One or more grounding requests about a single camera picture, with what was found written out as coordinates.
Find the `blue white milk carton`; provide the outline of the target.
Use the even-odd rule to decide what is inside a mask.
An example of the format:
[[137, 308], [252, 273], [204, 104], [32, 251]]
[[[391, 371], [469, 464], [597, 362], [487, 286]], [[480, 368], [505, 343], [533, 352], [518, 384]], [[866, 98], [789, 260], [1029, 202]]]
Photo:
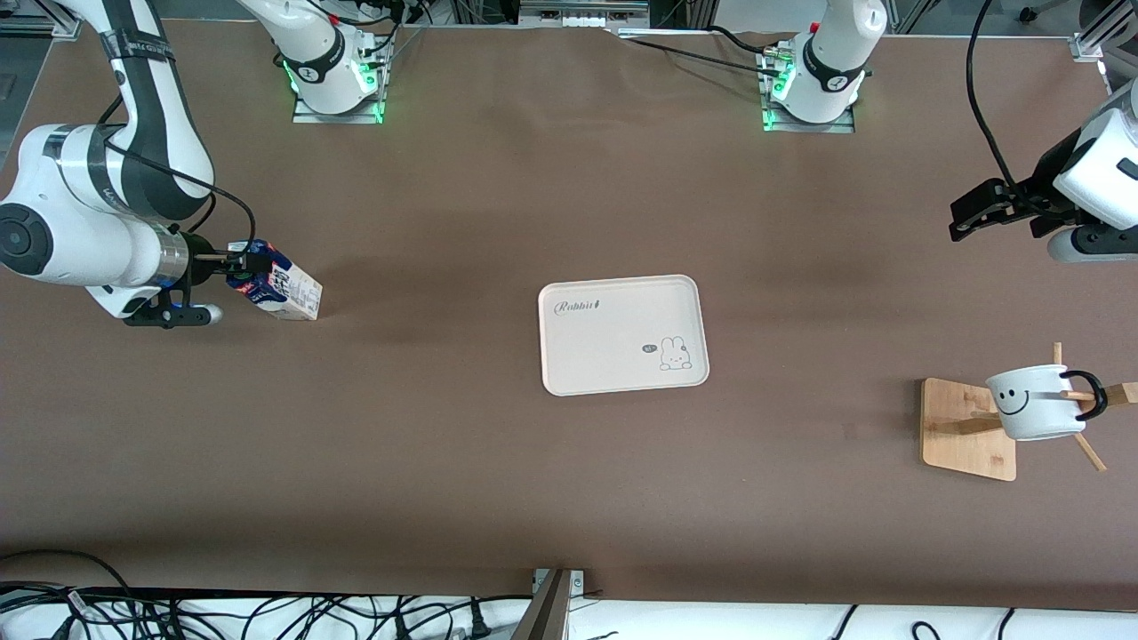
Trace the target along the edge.
[[324, 287], [272, 243], [257, 238], [251, 243], [251, 251], [271, 255], [272, 269], [226, 274], [228, 287], [239, 292], [254, 307], [277, 319], [316, 321]]

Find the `white smiley mug black handle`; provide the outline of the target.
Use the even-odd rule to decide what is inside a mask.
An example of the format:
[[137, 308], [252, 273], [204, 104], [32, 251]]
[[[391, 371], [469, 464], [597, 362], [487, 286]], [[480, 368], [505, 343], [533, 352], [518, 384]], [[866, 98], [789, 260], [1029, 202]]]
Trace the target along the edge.
[[[1085, 409], [1077, 397], [1065, 397], [1071, 380], [1083, 380], [1092, 393]], [[1105, 413], [1106, 389], [1096, 376], [1061, 364], [1026, 367], [995, 374], [986, 380], [1003, 429], [1012, 440], [1041, 441], [1077, 435], [1086, 422]]]

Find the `white tray with rabbit print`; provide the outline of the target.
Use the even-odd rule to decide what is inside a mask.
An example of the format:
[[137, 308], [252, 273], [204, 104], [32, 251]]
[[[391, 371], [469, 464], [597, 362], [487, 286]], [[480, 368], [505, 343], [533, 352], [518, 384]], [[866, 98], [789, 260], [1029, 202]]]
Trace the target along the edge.
[[553, 396], [695, 388], [709, 377], [690, 276], [549, 284], [537, 309], [541, 374]]

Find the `wooden mug stand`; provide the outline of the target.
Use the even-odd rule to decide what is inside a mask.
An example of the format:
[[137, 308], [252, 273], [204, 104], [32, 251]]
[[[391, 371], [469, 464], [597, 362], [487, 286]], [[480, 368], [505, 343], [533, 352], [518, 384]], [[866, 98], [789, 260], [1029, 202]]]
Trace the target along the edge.
[[[1053, 344], [1052, 358], [1050, 364], [1070, 368], [1063, 361], [1061, 343]], [[1064, 392], [1063, 396], [1077, 397], [1085, 409], [1092, 407], [1092, 393], [1086, 381], [1071, 381], [1074, 389]], [[1110, 409], [1138, 407], [1138, 380], [1102, 385], [1107, 394], [1105, 413]], [[1055, 440], [1072, 437], [1077, 441], [1078, 449], [1092, 463], [1094, 470], [1106, 471], [1107, 465], [1086, 441], [1085, 432]], [[918, 434], [920, 459], [923, 463], [1004, 482], [1015, 481], [1017, 477], [1019, 443], [1047, 441], [1012, 440], [1003, 429], [986, 384], [975, 386], [939, 378], [926, 378], [920, 384]]]

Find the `grey power strip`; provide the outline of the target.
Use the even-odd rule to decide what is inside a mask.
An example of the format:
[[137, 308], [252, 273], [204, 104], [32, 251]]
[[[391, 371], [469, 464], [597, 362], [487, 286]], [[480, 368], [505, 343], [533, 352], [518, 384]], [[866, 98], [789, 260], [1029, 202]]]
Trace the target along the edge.
[[649, 0], [517, 0], [529, 28], [650, 28]]

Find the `aluminium frame profile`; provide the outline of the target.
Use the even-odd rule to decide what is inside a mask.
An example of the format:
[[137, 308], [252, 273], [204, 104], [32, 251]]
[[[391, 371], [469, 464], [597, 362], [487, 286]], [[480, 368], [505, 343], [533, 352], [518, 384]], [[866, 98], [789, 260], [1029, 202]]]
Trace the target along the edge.
[[1078, 61], [1100, 61], [1114, 88], [1138, 77], [1138, 0], [1081, 0], [1070, 49]]
[[53, 0], [0, 0], [0, 36], [75, 40], [80, 20]]

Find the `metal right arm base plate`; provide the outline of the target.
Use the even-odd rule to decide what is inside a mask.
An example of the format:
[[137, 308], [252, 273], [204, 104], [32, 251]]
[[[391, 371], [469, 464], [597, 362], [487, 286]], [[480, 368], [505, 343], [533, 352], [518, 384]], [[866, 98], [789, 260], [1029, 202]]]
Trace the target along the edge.
[[295, 93], [296, 123], [381, 124], [385, 121], [393, 44], [378, 44], [373, 33], [339, 32], [337, 61], [295, 61], [284, 72]]

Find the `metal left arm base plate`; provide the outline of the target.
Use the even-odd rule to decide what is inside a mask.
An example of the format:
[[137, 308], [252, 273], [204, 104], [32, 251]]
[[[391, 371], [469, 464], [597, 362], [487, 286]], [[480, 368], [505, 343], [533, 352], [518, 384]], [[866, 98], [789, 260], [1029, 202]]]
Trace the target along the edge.
[[816, 72], [805, 52], [809, 39], [802, 32], [756, 54], [764, 130], [853, 133], [853, 102], [864, 69], [853, 76], [832, 69]]

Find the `aluminium profile post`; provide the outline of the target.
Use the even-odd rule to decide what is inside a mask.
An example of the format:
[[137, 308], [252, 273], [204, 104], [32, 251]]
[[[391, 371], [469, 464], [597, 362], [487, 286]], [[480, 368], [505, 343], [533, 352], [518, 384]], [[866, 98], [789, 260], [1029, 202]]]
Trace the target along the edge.
[[585, 594], [585, 571], [535, 571], [533, 599], [509, 640], [566, 640], [574, 598]]

